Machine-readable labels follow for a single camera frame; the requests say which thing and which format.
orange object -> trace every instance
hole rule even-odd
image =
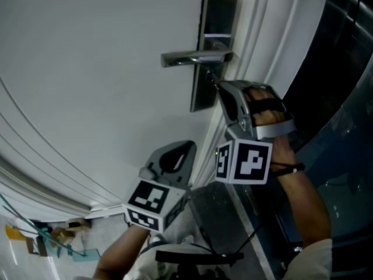
[[[8,225],[5,225],[5,233],[9,240],[23,240],[26,241],[26,238],[23,234],[20,233],[18,229],[13,229]]]

wrist strap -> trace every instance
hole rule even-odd
[[[271,162],[271,164],[281,165],[281,166],[284,166],[286,168],[283,169],[283,170],[280,170],[280,171],[276,171],[276,172],[270,171],[269,172],[269,177],[279,177],[279,176],[282,176],[282,175],[295,173],[295,172],[298,172],[298,171],[303,171],[305,169],[305,165],[303,163],[295,164],[295,165],[289,165],[289,164],[281,164],[281,163]]]

door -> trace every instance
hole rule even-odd
[[[198,151],[211,109],[189,112],[201,0],[0,0],[0,155],[91,208],[119,204],[156,148]]]

hand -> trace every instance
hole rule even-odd
[[[252,88],[248,91],[245,97],[248,102],[251,100],[263,100],[263,99],[274,99],[275,97],[267,90],[261,88]],[[266,110],[260,113],[253,114],[256,125],[268,125],[276,124],[285,120],[284,114],[279,111]],[[294,151],[291,149],[287,136],[276,137],[273,140],[272,157],[271,162],[295,165],[297,163],[295,159]],[[271,165],[273,172],[284,169],[284,166]]]

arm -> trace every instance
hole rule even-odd
[[[260,100],[273,98],[272,94],[262,89],[251,89],[247,96]],[[284,120],[283,113],[278,111],[263,111],[254,114],[256,125],[279,123]],[[273,141],[272,162],[281,164],[296,164],[295,154],[290,148],[286,136],[277,137]],[[275,172],[284,169],[283,166],[271,165]],[[324,239],[331,238],[331,226],[329,214],[321,197],[304,172],[299,171],[279,177],[295,220],[295,225],[303,239],[303,247]]]
[[[122,280],[135,263],[150,231],[131,226],[101,256],[93,278]]]

